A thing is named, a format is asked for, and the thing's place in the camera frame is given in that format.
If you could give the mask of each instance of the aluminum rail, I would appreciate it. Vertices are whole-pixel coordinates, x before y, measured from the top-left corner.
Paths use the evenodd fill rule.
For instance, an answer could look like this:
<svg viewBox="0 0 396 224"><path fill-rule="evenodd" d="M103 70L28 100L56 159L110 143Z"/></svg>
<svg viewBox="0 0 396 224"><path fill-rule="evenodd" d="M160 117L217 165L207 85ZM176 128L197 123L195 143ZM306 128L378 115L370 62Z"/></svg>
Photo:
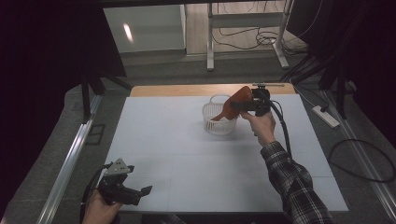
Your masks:
<svg viewBox="0 0 396 224"><path fill-rule="evenodd" d="M84 146L85 139L90 131L98 106L102 100L102 96L94 95L91 103L91 117L86 124L81 124L79 127L76 138L73 141L70 150L64 159L64 165L55 180L49 197L44 204L43 210L38 218L37 224L49 224L52 222L56 210L64 196L64 191L73 173L79 153Z"/></svg>

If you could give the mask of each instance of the clear plastic basket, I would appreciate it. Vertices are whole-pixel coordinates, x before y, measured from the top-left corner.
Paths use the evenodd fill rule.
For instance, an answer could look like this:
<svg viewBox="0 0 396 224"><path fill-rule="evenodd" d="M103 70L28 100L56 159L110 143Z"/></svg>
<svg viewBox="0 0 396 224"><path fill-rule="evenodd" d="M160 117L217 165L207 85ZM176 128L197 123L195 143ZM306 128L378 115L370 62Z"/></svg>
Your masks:
<svg viewBox="0 0 396 224"><path fill-rule="evenodd" d="M213 95L210 98L209 103L205 104L204 107L202 108L202 115L204 116L205 130L207 130L209 133L212 133L215 135L224 135L224 134L231 133L235 129L235 124L236 124L237 118L231 119L231 120L222 118L219 121L211 120L215 116L217 116L221 113L222 108L224 106L224 103L214 103L213 102L213 98L219 97L219 96L226 96L228 98L230 97L230 95L227 95L227 94Z"/></svg>

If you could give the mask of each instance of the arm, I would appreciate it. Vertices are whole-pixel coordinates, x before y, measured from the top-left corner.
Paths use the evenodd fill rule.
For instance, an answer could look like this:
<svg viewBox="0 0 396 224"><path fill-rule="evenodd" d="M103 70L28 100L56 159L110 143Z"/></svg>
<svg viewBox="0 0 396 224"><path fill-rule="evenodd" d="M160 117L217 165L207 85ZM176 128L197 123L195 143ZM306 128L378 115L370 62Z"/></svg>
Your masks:
<svg viewBox="0 0 396 224"><path fill-rule="evenodd" d="M271 184L280 194L283 210L293 223L335 223L326 205L314 192L311 175L275 140L272 113L262 117L246 112L241 115L250 122L252 131L259 138Z"/></svg>

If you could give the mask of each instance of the power strip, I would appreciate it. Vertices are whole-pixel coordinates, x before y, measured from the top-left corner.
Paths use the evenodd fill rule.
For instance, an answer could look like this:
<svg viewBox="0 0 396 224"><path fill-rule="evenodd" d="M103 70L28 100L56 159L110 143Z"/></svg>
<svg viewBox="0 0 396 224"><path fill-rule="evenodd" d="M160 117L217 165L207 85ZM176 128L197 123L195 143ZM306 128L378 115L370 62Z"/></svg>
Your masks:
<svg viewBox="0 0 396 224"><path fill-rule="evenodd" d="M326 111L321 112L320 109L321 109L320 105L317 105L314 108L312 108L315 114L317 114L321 119L323 119L327 124L329 124L330 127L335 128L338 125L340 125L340 123L335 118L333 118L329 113L327 113Z"/></svg>

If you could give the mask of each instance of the gray floor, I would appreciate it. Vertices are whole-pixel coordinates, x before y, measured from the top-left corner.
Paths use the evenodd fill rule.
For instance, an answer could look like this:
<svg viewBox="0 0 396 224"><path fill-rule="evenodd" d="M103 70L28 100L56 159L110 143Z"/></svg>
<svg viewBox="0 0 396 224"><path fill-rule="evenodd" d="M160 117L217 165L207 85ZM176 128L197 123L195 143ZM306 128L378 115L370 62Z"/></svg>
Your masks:
<svg viewBox="0 0 396 224"><path fill-rule="evenodd" d="M288 60L290 64L297 64L302 57L303 55L288 56ZM205 70L204 56L185 57L180 52L127 54L122 55L122 59L128 74L128 77L123 79L135 86L275 81L285 73L272 51L218 54L214 72ZM319 76L311 77L302 85L316 89L318 79ZM104 83L107 91L94 120L92 134L81 151L52 223L78 223L82 192L96 169L105 162L123 102L129 92L106 79ZM323 105L316 95L308 91L302 91L302 93L313 104ZM3 219L5 223L36 223L38 219L82 121L80 88L75 87L70 90L64 102L64 111L48 143L13 200L8 204ZM325 155L328 155L330 148L338 141L345 139L345 136L341 129L331 129L319 119L311 111L312 106L309 103L305 106L323 151ZM359 107L353 102L351 94L346 96L346 116L347 122L359 139L381 147L393 161L396 161L394 148L361 113ZM389 174L390 169L384 159L377 153L368 153L379 173L384 176ZM334 161L362 173L354 154L347 145L334 154ZM347 175L337 168L332 167L332 171L350 210L346 213L333 214L338 223L390 223L382 203L376 197L369 182ZM388 186L395 194L396 183L389 183ZM121 223L140 223L140 215L121 214Z"/></svg>

